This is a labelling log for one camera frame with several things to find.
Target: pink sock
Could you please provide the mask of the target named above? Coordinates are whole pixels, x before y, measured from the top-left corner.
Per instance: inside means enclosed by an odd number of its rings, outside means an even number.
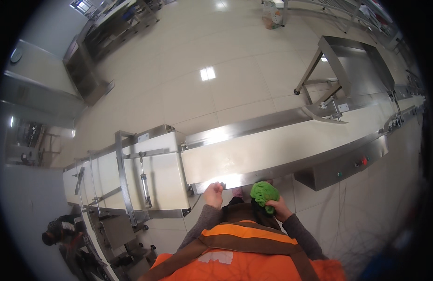
[[[233,197],[243,198],[243,189],[242,188],[232,188]]]

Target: green rag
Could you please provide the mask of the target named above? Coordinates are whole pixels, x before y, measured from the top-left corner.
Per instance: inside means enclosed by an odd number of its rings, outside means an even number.
[[[255,201],[260,207],[265,207],[266,213],[274,214],[274,207],[265,206],[265,203],[269,200],[279,201],[279,191],[267,182],[258,182],[252,186],[251,197],[255,198]]]

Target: person's right hand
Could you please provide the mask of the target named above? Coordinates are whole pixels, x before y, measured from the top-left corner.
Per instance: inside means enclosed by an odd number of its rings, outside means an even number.
[[[217,210],[221,209],[221,204],[223,204],[223,197],[221,196],[222,192],[223,186],[221,183],[211,183],[203,194],[206,204],[214,207]]]
[[[279,222],[285,222],[293,213],[288,209],[285,200],[280,196],[279,201],[269,200],[265,203],[267,206],[272,206],[276,209],[276,218]]]

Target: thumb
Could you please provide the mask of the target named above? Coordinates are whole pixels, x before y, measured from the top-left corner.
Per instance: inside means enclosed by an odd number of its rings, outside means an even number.
[[[277,207],[279,205],[279,202],[274,201],[274,200],[268,200],[268,202],[266,202],[265,205],[266,206]]]

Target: gray sleeve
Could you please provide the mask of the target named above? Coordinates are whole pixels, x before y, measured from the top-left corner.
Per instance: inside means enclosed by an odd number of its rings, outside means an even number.
[[[212,229],[214,226],[219,224],[221,222],[221,217],[221,210],[217,210],[214,207],[205,204],[202,207],[201,215],[197,219],[196,224],[187,233],[177,250],[179,251],[198,238],[204,229]]]
[[[282,227],[285,229],[289,237],[295,238],[298,241],[298,244],[302,247],[309,259],[328,259],[322,254],[322,249],[318,242],[312,234],[305,229],[296,214],[292,214],[287,218],[287,220],[282,224]]]

